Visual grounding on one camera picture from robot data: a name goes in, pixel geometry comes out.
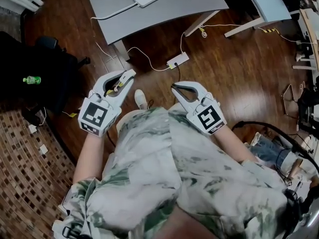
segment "wall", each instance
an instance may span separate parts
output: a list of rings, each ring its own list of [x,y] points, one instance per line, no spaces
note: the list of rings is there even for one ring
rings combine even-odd
[[[24,11],[24,8],[14,2],[11,2],[9,0],[0,0],[0,7],[9,9],[13,12],[16,12],[18,14],[21,14]]]
[[[0,8],[0,30],[19,39],[19,15]],[[46,123],[29,132],[19,107],[19,102],[0,103],[0,238],[52,238],[74,165]],[[45,155],[39,151],[43,144]]]

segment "plastic bottle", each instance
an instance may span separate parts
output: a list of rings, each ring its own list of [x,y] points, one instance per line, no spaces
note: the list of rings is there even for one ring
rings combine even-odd
[[[38,76],[28,76],[27,78],[23,79],[23,82],[26,82],[27,84],[40,84],[41,83],[41,77]]]

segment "black chair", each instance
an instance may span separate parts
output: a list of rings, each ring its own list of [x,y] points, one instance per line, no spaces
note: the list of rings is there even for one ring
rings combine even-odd
[[[5,32],[0,32],[0,57],[3,82],[0,98],[28,98],[38,103],[32,110],[22,109],[24,118],[39,125],[35,115],[43,107],[61,114],[70,90],[74,87],[78,70],[90,64],[90,58],[78,61],[58,45],[58,40],[43,36],[34,46],[26,46]],[[22,80],[28,76],[41,77],[39,85],[28,85]]]

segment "wooden floor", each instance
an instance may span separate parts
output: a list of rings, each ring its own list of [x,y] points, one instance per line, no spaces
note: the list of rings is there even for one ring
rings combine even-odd
[[[90,24],[94,16],[89,0],[44,0],[43,8],[25,19],[26,42],[32,45],[41,35],[54,36],[62,47],[78,58],[89,56],[92,63],[80,71],[79,84],[85,93],[96,80],[107,72],[134,68],[136,80],[122,106],[122,115],[136,109],[135,89],[145,92],[148,100],[153,99],[154,107],[169,108],[174,96],[170,91],[173,82],[178,81],[178,70],[156,72],[150,68],[147,58],[136,49],[130,52],[131,60],[124,63],[119,57],[110,59],[103,54],[95,40],[105,52],[116,56],[112,46],[107,46],[98,24],[94,23],[96,39]],[[168,59],[178,55],[182,33],[198,16],[190,16],[152,27],[124,41],[128,48],[136,46],[151,59],[153,66],[165,68]],[[232,24],[238,16],[232,10],[218,13],[208,23]],[[274,33],[248,29],[230,39],[224,33],[233,26],[207,28],[207,38],[200,31],[183,38],[182,49],[190,60],[180,66],[181,80],[197,81],[220,101],[229,126],[240,120],[259,120],[271,123],[286,133],[294,133],[296,120],[284,116],[280,95],[287,84],[292,84],[296,96],[299,86],[307,79],[306,71],[293,70],[295,45]],[[81,106],[83,98],[72,95],[65,111],[73,112]],[[77,119],[63,114],[51,115],[61,138],[78,158],[86,133],[79,129]],[[237,130],[244,139],[251,130]],[[111,138],[116,141],[115,126]],[[113,151],[106,139],[106,154]]]

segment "sneaker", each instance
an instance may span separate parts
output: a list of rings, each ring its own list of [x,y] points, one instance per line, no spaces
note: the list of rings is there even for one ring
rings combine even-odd
[[[148,102],[146,101],[145,94],[142,90],[136,90],[134,94],[135,103],[140,110],[148,109]]]

